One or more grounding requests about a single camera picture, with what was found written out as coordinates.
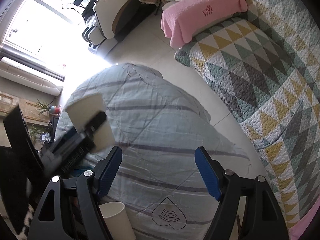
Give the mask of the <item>white paper cup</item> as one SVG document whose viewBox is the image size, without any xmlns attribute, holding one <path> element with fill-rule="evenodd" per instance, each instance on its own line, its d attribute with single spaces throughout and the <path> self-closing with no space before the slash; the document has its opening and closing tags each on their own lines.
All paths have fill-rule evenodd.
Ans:
<svg viewBox="0 0 320 240">
<path fill-rule="evenodd" d="M 99 208 L 113 239 L 136 240 L 124 203 L 109 202 L 100 205 Z"/>
<path fill-rule="evenodd" d="M 98 153 L 115 145 L 106 106 L 100 93 L 87 95 L 71 103 L 66 112 L 77 132 L 93 128 L 94 147 L 91 153 Z"/>
</svg>

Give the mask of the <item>white standing air conditioner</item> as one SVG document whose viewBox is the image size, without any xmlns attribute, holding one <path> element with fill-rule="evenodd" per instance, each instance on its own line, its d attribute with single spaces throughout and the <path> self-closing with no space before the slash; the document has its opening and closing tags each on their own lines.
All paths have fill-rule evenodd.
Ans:
<svg viewBox="0 0 320 240">
<path fill-rule="evenodd" d="M 1 77 L 40 92 L 59 96 L 63 82 L 7 57 L 1 58 Z"/>
</svg>

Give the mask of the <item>striped light blue tablecloth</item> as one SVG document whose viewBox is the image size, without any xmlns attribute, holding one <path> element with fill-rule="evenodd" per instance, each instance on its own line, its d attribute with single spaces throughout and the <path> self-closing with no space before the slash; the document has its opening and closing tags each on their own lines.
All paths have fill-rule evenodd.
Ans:
<svg viewBox="0 0 320 240">
<path fill-rule="evenodd" d="M 83 82 L 68 105 L 101 94 L 123 161 L 105 197 L 122 202 L 137 239 L 203 239 L 218 202 L 195 164 L 202 146 L 225 169 L 249 172 L 247 154 L 221 135 L 199 101 L 142 65 L 112 66 Z"/>
</svg>

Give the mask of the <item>pink fleece blanket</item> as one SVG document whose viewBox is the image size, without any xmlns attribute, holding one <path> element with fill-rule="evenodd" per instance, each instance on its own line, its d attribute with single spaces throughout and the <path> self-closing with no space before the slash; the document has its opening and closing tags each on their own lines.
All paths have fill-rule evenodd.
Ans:
<svg viewBox="0 0 320 240">
<path fill-rule="evenodd" d="M 181 48 L 203 27 L 247 9 L 245 0 L 183 0 L 163 10 L 161 29 L 172 48 Z"/>
</svg>

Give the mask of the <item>potted plant red pot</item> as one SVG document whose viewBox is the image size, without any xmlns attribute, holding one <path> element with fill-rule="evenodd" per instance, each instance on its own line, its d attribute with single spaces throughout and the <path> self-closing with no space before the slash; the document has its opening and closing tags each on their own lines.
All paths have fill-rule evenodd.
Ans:
<svg viewBox="0 0 320 240">
<path fill-rule="evenodd" d="M 39 111 L 39 115 L 43 115 L 44 113 L 48 113 L 49 115 L 59 116 L 61 114 L 61 106 L 54 106 L 51 103 L 41 102 L 37 100 L 35 104 L 37 110 Z"/>
</svg>

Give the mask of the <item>white massage chair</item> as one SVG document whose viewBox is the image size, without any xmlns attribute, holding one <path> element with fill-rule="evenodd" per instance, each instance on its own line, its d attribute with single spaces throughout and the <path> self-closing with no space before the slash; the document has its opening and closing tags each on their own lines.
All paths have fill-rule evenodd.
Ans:
<svg viewBox="0 0 320 240">
<path fill-rule="evenodd" d="M 134 18 L 140 0 L 90 0 L 82 17 L 87 25 L 82 38 L 92 49 L 103 43 L 114 47 L 118 35 Z"/>
</svg>

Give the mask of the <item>triangle pattern sofa quilt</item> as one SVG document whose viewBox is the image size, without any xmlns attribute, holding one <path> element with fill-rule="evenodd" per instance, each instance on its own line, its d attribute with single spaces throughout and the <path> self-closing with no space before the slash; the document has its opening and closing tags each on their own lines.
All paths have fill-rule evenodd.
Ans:
<svg viewBox="0 0 320 240">
<path fill-rule="evenodd" d="M 292 228 L 319 198 L 319 27 L 301 0 L 245 1 L 175 59 L 235 117 Z"/>
</svg>

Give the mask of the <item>potted plant near cabinet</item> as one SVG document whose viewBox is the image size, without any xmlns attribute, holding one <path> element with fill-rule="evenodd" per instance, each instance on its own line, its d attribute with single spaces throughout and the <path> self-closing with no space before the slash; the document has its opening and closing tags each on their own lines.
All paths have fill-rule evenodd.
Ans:
<svg viewBox="0 0 320 240">
<path fill-rule="evenodd" d="M 49 132 L 37 128 L 34 124 L 32 124 L 29 128 L 29 135 L 33 144 L 35 144 L 38 140 L 41 143 L 51 141 L 51 135 Z"/>
</svg>

